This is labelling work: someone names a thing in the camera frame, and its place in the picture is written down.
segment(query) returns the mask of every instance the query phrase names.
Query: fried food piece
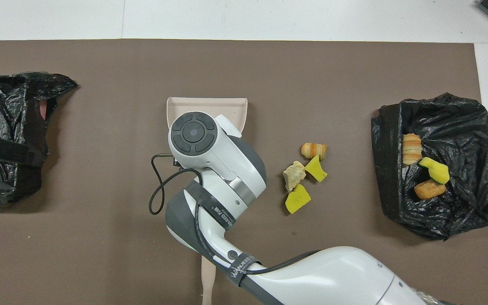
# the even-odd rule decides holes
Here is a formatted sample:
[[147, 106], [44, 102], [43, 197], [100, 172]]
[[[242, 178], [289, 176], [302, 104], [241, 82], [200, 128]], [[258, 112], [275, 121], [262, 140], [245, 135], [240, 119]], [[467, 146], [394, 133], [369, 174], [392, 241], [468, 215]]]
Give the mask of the fried food piece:
[[425, 200], [442, 195], [446, 191], [446, 186], [440, 185], [431, 179], [416, 185], [414, 191], [419, 199]]

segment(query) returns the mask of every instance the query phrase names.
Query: beige dustpan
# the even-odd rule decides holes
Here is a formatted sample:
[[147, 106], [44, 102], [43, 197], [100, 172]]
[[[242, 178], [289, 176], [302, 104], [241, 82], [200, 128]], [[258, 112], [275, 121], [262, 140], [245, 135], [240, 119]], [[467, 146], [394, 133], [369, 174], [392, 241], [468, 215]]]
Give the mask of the beige dustpan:
[[246, 98], [176, 98], [167, 99], [167, 125], [180, 114], [190, 111], [202, 111], [212, 117], [223, 114], [242, 133], [246, 124], [248, 99]]
[[[190, 111], [202, 111], [212, 117], [223, 114], [242, 133], [248, 113], [246, 98], [176, 98], [167, 99], [167, 125], [181, 114]], [[202, 305], [211, 305], [212, 287], [216, 278], [216, 267], [204, 257], [201, 259], [201, 279], [203, 284]]]

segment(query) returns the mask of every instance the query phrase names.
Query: black garbage bag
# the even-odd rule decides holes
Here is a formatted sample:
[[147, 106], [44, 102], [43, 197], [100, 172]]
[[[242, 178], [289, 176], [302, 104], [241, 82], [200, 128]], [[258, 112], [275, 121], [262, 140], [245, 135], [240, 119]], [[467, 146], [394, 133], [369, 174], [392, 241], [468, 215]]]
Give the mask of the black garbage bag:
[[40, 189], [48, 119], [56, 97], [75, 87], [64, 75], [0, 76], [0, 206]]
[[[402, 135], [415, 133], [422, 154], [449, 167], [446, 191], [420, 200], [428, 179], [417, 163], [402, 168]], [[385, 216], [430, 239], [488, 226], [488, 114], [477, 101], [445, 93], [382, 106], [372, 118], [372, 148]]]

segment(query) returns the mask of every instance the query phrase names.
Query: brown paper surface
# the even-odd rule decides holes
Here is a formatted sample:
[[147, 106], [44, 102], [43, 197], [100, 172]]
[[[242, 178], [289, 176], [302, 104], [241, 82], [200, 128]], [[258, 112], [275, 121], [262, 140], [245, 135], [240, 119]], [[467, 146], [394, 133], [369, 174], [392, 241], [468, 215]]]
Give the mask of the brown paper surface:
[[[488, 304], [488, 227], [428, 241], [383, 216], [370, 118], [444, 92], [480, 100], [471, 44], [193, 40], [0, 41], [0, 75], [60, 73], [80, 88], [51, 118], [42, 189], [0, 210], [0, 304], [199, 304], [200, 257], [147, 203], [168, 152], [168, 97], [245, 97], [243, 139], [267, 189], [226, 234], [266, 266], [315, 249], [364, 249], [410, 286]], [[329, 145], [322, 183], [293, 215], [281, 172]], [[159, 163], [161, 175], [175, 171]], [[179, 176], [172, 196], [191, 179]], [[214, 304], [258, 304], [218, 272]]]

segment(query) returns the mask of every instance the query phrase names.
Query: white table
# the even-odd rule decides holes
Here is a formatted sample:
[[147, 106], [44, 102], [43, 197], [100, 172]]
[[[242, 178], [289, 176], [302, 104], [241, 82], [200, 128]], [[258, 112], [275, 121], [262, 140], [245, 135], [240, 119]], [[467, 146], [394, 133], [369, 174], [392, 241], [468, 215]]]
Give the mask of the white table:
[[474, 43], [488, 109], [474, 0], [0, 0], [0, 40], [119, 38]]

